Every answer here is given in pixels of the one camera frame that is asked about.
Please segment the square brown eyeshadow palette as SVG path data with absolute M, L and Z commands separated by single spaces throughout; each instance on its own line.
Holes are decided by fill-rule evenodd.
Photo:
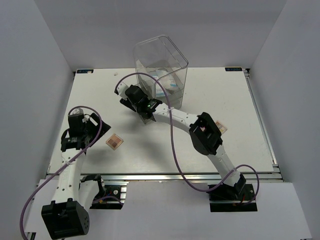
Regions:
M 124 142 L 124 140 L 119 137 L 117 134 L 112 134 L 107 140 L 106 140 L 106 144 L 113 150 L 116 150 L 122 143 Z

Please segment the cotton pad pack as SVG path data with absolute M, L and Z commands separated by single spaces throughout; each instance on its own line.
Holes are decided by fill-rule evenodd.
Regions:
M 159 80 L 160 78 L 166 76 L 169 72 L 166 68 L 149 68 L 148 74 L 153 76 L 155 79 Z
M 172 75 L 164 76 L 158 79 L 158 82 L 164 88 L 166 94 L 173 95 L 180 90 L 175 78 Z M 155 88 L 155 96 L 163 97 L 165 95 L 163 89 L 157 84 Z

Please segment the clear acrylic makeup organizer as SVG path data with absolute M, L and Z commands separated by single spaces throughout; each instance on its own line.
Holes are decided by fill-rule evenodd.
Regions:
M 189 62 L 167 35 L 137 43 L 133 48 L 137 85 L 151 99 L 175 109 L 183 104 Z

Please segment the colourful eyeshadow palette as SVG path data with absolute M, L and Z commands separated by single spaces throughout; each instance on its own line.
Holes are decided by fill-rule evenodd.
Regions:
M 224 134 L 228 130 L 228 128 L 224 126 L 222 123 L 220 123 L 219 121 L 217 121 L 215 124 L 220 130 L 221 134 Z

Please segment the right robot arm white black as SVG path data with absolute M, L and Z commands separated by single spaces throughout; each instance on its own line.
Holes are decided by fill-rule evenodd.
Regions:
M 115 93 L 121 97 L 120 103 L 136 112 L 143 121 L 172 124 L 190 135 L 195 150 L 208 157 L 224 179 L 211 191 L 213 194 L 226 200 L 236 200 L 243 195 L 246 179 L 235 169 L 223 146 L 222 133 L 208 113 L 196 115 L 169 108 L 160 100 L 148 98 L 137 85 L 121 83 Z

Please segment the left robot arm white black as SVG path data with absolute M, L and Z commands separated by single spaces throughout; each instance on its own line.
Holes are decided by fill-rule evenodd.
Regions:
M 50 204 L 41 217 L 53 240 L 84 236 L 89 232 L 89 209 L 94 199 L 105 196 L 106 187 L 99 174 L 81 177 L 86 147 L 99 140 L 111 127 L 96 113 L 86 116 L 81 108 L 68 114 L 68 125 L 61 136 L 61 165 L 58 183 Z

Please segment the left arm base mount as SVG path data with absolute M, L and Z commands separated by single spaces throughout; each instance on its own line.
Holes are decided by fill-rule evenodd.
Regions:
M 100 174 L 84 176 L 79 184 L 79 200 L 87 209 L 121 210 L 121 185 L 105 184 Z

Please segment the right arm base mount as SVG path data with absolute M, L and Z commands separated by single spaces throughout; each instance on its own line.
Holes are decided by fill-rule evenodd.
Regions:
M 258 207 L 253 197 L 255 195 L 252 184 L 245 184 L 240 194 L 227 191 L 224 185 L 210 191 L 209 206 L 211 213 L 239 213 L 257 212 Z

